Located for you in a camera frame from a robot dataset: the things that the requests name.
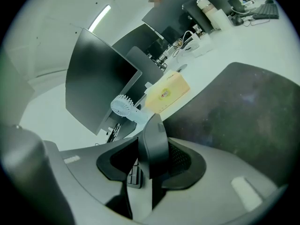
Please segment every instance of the yellow tissue box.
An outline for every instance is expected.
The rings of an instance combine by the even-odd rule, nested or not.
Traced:
[[[170,70],[149,88],[145,106],[154,113],[161,113],[189,90],[181,74]]]

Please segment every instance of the desk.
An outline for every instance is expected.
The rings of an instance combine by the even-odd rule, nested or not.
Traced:
[[[262,3],[264,3],[264,0],[256,0],[257,5]],[[278,11],[278,20],[270,20],[267,23],[249,27],[241,25],[228,31],[211,33],[210,37],[215,48],[203,56],[197,58],[192,56],[179,57],[178,62],[176,58],[168,58],[165,61],[168,65],[165,72],[169,69],[176,71],[183,64],[187,64],[187,67],[181,74],[191,90],[161,112],[162,120],[169,118],[197,96],[232,62],[264,68],[300,85],[299,38],[293,25],[279,5]],[[142,111],[148,114],[148,117],[151,117],[153,114],[145,108],[142,108]],[[137,125],[135,131],[128,137],[136,135],[142,129],[143,125]],[[144,198],[144,194],[147,194],[145,191],[133,191],[132,189],[129,189],[128,193],[129,198],[131,194],[139,193],[141,199]],[[146,203],[151,204],[151,200],[147,201],[145,197],[143,205]],[[134,201],[131,204],[134,211],[134,219],[135,208],[139,209],[138,204],[136,203],[135,206]]]

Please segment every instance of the white fan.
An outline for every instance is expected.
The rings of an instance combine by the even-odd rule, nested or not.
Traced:
[[[121,117],[127,117],[131,121],[139,124],[147,122],[147,116],[133,106],[133,102],[125,95],[118,95],[112,102],[111,108],[115,114]]]

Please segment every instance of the keyboard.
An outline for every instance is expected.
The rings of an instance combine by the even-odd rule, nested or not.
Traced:
[[[139,168],[138,160],[135,161],[132,169],[127,176],[127,187],[141,188],[143,181],[143,172]]]
[[[253,15],[253,19],[279,19],[278,8],[274,3],[262,4],[258,9],[247,15]]]

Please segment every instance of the ceiling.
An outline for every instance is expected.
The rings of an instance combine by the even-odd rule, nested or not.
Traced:
[[[4,48],[27,80],[68,68],[82,28],[89,28],[105,5],[112,9],[94,33],[112,45],[143,22],[147,0],[28,0],[8,30]]]

